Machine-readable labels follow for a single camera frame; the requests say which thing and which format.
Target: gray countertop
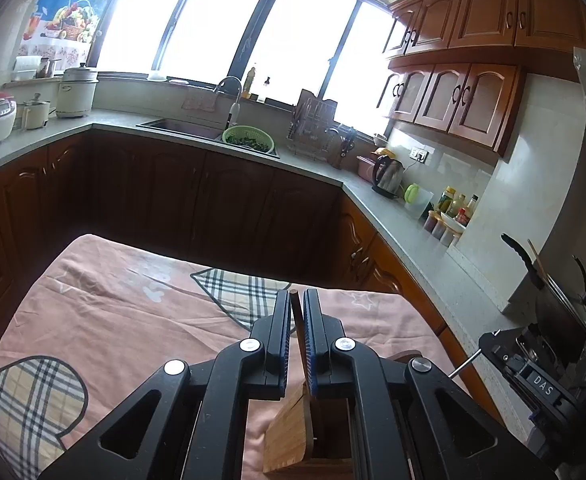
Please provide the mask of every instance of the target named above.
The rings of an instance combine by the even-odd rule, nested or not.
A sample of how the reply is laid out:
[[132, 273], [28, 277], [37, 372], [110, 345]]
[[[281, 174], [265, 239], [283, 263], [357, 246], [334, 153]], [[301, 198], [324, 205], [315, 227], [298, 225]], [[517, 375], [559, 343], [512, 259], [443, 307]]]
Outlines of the gray countertop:
[[[388, 200], [373, 192], [371, 184], [355, 173], [336, 170], [324, 162], [296, 156], [285, 146], [279, 146], [280, 158], [275, 159], [206, 139], [136, 126], [154, 119], [156, 117], [99, 109], [93, 110], [88, 117], [78, 119], [52, 118], [45, 128], [14, 131], [0, 142], [0, 166], [55, 140], [84, 130], [97, 129], [170, 139], [180, 144], [293, 171], [342, 187], [422, 286], [467, 354], [477, 349], [478, 339], [483, 333], [499, 328], [514, 328], [525, 323], [524, 320], [503, 316], [476, 282], [448, 255], [447, 248], [424, 231], [421, 222], [407, 214], [403, 203]], [[531, 428], [530, 422], [526, 420], [529, 410], [484, 358], [478, 358], [475, 366], [509, 430], [517, 438], [525, 439]]]

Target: window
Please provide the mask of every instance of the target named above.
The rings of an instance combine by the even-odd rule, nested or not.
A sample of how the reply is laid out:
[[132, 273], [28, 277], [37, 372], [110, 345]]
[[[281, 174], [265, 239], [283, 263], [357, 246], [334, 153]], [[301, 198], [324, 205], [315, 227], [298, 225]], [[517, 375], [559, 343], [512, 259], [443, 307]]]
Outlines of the window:
[[337, 101], [335, 120], [372, 135], [388, 76], [382, 56], [393, 19], [358, 0], [114, 0], [97, 68], [210, 87], [256, 69], [251, 91], [296, 104], [301, 89]]
[[362, 4], [324, 93], [337, 101], [336, 121], [369, 135], [388, 123], [375, 106], [389, 74], [382, 49], [392, 24], [388, 12]]
[[258, 0], [187, 0], [160, 69], [217, 83], [228, 73]]
[[177, 1], [118, 0], [97, 68], [148, 73]]
[[355, 2], [276, 0], [246, 66], [245, 76], [255, 66], [251, 91], [288, 104], [302, 88], [317, 94]]

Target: electrical outlet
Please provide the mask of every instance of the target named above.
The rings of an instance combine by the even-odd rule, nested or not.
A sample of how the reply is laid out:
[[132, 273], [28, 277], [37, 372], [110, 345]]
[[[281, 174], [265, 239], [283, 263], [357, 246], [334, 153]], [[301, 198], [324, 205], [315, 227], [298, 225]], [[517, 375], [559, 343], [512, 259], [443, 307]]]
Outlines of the electrical outlet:
[[418, 162], [422, 162], [422, 164], [426, 161], [426, 156], [429, 154], [426, 150], [420, 150], [418, 148], [411, 149], [411, 157], [413, 160], [417, 160]]

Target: plaid patch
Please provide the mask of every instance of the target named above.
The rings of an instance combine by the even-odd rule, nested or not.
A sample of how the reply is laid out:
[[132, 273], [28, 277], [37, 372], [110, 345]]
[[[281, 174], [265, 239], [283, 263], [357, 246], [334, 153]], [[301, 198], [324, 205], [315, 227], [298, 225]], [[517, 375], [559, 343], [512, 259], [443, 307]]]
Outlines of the plaid patch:
[[83, 418], [86, 386], [73, 368], [47, 356], [0, 368], [0, 454], [23, 480], [65, 452], [60, 437]]
[[291, 286], [290, 282], [222, 269], [200, 270], [191, 277], [228, 317], [246, 330], [251, 330], [260, 317], [273, 314], [278, 291]]

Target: electric kettle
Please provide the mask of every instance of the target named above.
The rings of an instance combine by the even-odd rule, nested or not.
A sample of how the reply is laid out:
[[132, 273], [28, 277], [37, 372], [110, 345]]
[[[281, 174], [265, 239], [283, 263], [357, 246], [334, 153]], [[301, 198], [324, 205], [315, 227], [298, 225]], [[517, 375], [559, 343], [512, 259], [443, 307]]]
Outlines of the electric kettle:
[[404, 166], [399, 160], [388, 155], [379, 156], [373, 166], [372, 189], [387, 198], [397, 198], [403, 174]]

